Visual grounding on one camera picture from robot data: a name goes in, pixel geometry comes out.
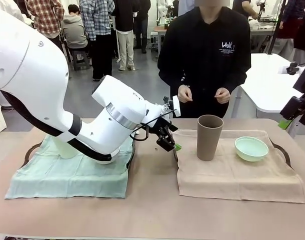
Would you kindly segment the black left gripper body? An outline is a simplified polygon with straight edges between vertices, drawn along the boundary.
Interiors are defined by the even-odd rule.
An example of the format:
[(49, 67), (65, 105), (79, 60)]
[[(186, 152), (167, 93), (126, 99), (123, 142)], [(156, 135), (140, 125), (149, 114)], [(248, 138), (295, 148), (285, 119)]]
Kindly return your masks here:
[(171, 120), (166, 120), (163, 117), (159, 117), (153, 127), (149, 127), (148, 132), (156, 135), (159, 139), (170, 141), (172, 135), (171, 132), (178, 130), (178, 127), (173, 125)]

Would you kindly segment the person's right hand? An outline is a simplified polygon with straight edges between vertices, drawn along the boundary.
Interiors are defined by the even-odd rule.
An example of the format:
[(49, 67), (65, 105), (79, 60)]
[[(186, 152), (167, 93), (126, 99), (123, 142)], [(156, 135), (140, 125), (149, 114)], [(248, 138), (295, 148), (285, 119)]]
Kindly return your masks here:
[(178, 88), (177, 97), (181, 103), (193, 101), (191, 89), (184, 84)]

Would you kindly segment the person's left hand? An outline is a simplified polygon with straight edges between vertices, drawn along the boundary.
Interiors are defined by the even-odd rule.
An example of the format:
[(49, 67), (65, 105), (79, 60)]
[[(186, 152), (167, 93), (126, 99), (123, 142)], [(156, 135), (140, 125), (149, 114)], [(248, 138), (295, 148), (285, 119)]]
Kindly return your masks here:
[(229, 90), (227, 90), (226, 88), (222, 87), (222, 88), (219, 88), (216, 91), (214, 97), (216, 98), (218, 103), (226, 104), (226, 103), (228, 103), (230, 101), (231, 94), (230, 94)]

